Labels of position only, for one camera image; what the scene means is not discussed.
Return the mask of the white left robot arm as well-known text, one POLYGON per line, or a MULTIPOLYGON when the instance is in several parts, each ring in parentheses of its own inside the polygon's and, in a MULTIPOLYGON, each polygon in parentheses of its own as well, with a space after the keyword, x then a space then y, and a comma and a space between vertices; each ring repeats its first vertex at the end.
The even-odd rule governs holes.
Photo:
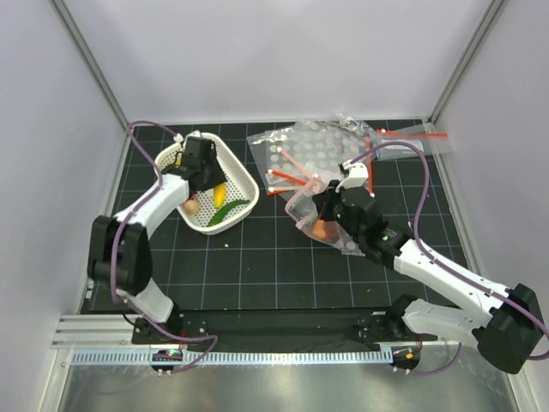
POLYGON ((108 285, 115 302, 125 302, 152 322, 163 343, 181 335, 177 305, 153 279, 150 237, 192 195, 226 182, 215 142, 201 135, 177 136, 180 150, 167 167, 154 165, 157 180, 114 216, 98 216, 91 229, 87 276, 108 285))

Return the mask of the orange maroon toy steak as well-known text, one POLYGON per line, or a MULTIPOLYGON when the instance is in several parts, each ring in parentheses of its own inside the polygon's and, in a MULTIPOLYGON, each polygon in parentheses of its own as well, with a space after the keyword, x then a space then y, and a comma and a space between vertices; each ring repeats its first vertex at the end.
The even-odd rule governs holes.
POLYGON ((335 221, 317 219, 311 229, 314 239, 324 242, 336 243, 341 239, 339 225, 335 221))

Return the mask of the pink zipper clear bag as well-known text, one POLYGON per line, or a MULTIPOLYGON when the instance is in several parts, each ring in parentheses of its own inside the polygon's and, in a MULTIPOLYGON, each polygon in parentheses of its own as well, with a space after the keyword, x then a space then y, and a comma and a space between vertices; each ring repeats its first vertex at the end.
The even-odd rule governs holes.
MULTIPOLYGON (((285 206, 285 211, 293 219, 295 227, 315 241, 318 240, 312 237, 311 229, 316 220, 321 218, 317 212, 317 206, 313 202, 313 196, 319 194, 327 187, 328 185, 322 182, 322 180, 318 178, 318 175, 315 174, 313 179, 309 180, 305 185, 297 189, 297 191, 287 201, 285 206)), ((339 250, 342 255, 363 257, 364 253, 340 225, 339 231, 341 239, 336 243, 324 241, 318 242, 334 247, 339 250)))

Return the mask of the yellow toy banana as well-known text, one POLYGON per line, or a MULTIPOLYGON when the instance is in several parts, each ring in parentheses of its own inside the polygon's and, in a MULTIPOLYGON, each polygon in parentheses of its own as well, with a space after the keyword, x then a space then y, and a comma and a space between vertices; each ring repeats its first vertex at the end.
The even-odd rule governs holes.
POLYGON ((213 202, 216 209, 220 209, 226 201, 226 184, 215 186, 213 191, 213 202))

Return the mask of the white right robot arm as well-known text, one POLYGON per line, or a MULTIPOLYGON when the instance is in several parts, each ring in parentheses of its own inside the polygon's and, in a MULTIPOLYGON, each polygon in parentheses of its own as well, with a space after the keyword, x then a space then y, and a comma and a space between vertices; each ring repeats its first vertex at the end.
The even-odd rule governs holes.
POLYGON ((364 187, 329 186, 313 196, 323 221, 334 221, 365 257, 425 284, 451 307, 406 295, 390 308, 388 333, 397 340, 414 334, 447 337, 474 347, 497 369, 517 374, 547 334, 537 295, 524 284, 508 288, 476 275, 426 245, 417 234, 387 221, 364 187))

